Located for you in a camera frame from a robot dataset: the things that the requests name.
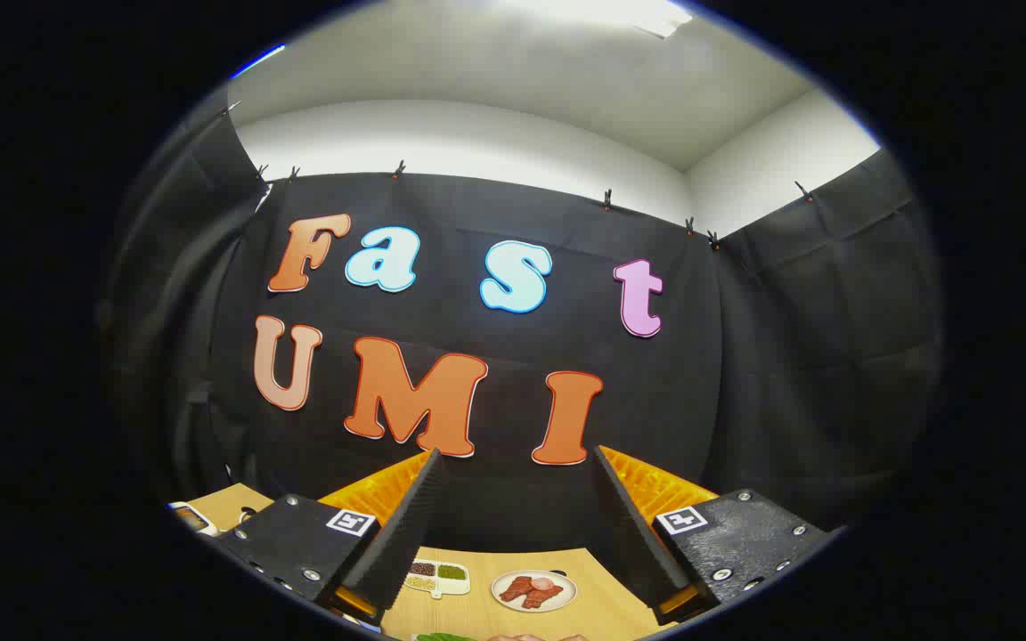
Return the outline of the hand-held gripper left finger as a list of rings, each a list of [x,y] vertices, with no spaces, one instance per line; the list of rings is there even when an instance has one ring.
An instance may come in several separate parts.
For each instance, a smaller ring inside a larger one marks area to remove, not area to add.
[[[443,494],[443,454],[423,451],[337,498],[288,494],[215,538],[220,555],[313,607],[379,625]]]

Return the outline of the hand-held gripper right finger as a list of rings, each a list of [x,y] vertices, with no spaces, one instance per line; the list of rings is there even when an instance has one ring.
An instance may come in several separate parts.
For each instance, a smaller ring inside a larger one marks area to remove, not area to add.
[[[717,494],[614,448],[596,450],[593,486],[607,520],[594,556],[660,625],[742,599],[832,537],[761,492]]]

